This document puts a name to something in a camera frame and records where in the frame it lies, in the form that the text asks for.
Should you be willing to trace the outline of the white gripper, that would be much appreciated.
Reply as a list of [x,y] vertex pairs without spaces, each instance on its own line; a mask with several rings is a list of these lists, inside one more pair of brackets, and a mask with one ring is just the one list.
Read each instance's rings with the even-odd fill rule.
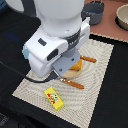
[[78,49],[89,39],[90,18],[87,17],[76,33],[68,37],[50,36],[41,27],[25,43],[31,69],[38,77],[49,72],[50,78],[64,74],[79,59]]

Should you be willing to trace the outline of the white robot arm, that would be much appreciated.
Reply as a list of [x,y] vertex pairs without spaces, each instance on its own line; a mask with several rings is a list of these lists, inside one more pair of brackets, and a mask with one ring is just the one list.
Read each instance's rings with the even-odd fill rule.
[[5,0],[17,12],[37,17],[41,25],[25,43],[38,77],[61,76],[80,60],[78,49],[89,39],[90,18],[82,20],[85,0]]

